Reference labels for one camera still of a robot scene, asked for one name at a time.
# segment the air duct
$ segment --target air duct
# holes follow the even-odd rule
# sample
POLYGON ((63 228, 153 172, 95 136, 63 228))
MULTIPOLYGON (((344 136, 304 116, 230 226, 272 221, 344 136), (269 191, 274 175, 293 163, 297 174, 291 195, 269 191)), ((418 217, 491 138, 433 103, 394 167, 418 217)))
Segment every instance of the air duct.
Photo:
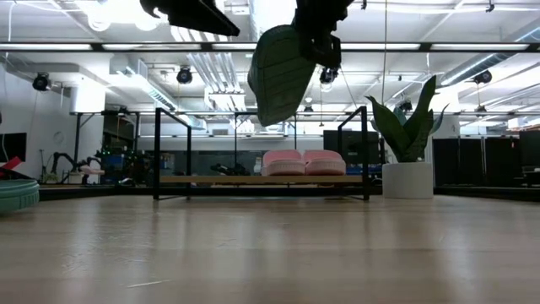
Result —
MULTIPOLYGON (((167 111, 189 111, 190 109, 179 107, 175 99, 165 93, 165 90, 157 83, 148 78, 148 67, 142 60, 137 63, 131 62, 125 54, 115 54, 109 61, 110 74, 123 74, 125 77, 137 81, 138 87, 143 90, 152 100, 163 106, 167 111)), ((193 116, 184 115, 182 120, 196 130, 204 130, 206 122, 193 116)))
MULTIPOLYGON (((540 19, 536 19, 514 34, 508 36, 505 41, 537 43, 540 41, 540 19)), ((459 67, 445 73, 440 78, 440 87, 459 84, 481 72, 515 56, 517 53, 495 53, 491 55, 477 55, 464 62, 459 67)))

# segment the wooden tabletop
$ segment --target wooden tabletop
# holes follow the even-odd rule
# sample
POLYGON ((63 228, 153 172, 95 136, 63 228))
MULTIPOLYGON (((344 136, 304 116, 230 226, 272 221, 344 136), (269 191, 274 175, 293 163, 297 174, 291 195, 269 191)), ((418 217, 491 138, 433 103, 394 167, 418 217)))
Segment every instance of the wooden tabletop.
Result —
POLYGON ((162 176, 161 182, 216 183, 355 183, 362 176, 162 176))

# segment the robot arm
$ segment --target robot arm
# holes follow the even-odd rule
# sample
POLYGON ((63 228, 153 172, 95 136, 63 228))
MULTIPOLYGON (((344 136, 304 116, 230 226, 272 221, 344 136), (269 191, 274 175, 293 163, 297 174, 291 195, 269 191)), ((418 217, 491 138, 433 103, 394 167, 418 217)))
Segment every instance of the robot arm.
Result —
POLYGON ((53 161, 52 161, 51 174, 55 174, 55 175, 57 174, 58 160, 61 157, 65 158, 67 161, 69 161, 69 163, 73 166, 73 170, 75 170, 75 168, 77 168, 77 162, 75 162, 75 160, 73 160, 73 158, 71 158, 71 156, 69 156, 66 153, 55 152, 52 155, 53 161))

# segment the security camera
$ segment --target security camera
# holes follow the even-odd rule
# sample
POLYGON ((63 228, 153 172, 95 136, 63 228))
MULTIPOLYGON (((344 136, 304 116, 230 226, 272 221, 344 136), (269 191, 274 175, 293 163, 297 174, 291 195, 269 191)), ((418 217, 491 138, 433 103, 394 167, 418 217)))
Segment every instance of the security camera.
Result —
POLYGON ((191 68, 188 66, 180 67, 180 72, 176 75, 176 80, 180 84, 190 84, 193 80, 191 68))
POLYGON ((32 87, 34 90, 38 90, 40 92, 47 92, 51 89, 51 80, 49 79, 48 73, 38 73, 37 77, 34 79, 34 82, 32 83, 32 87))
POLYGON ((408 111, 411 111, 413 109, 413 104, 410 100, 404 100, 400 105, 399 108, 402 109, 405 113, 408 111))
POLYGON ((475 84, 488 84, 491 82, 491 79, 493 79, 493 75, 491 75, 491 72, 489 70, 485 70, 481 72, 480 74, 476 75, 472 81, 475 84))
POLYGON ((331 84, 339 75, 337 68, 323 68, 319 80, 321 84, 331 84))

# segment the green object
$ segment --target green object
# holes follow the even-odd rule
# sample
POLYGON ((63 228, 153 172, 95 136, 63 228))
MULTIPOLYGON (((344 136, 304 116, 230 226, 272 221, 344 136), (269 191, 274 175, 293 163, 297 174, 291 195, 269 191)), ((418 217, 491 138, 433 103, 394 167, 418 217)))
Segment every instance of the green object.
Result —
POLYGON ((407 119, 405 113, 398 107, 390 111, 377 102, 373 96, 366 98, 373 106, 375 121, 371 125, 382 134, 399 162, 415 162, 424 153, 430 134, 437 132, 445 113, 435 120, 433 110, 429 110, 429 103, 435 95, 436 76, 433 76, 422 88, 422 93, 414 109, 413 115, 407 119))
POLYGON ((263 127, 296 113, 315 66, 300 55, 300 39, 291 25, 276 26, 262 34, 247 81, 255 93, 263 127))
POLYGON ((34 180, 0 181, 0 213, 28 208, 40 201, 40 185, 34 180))

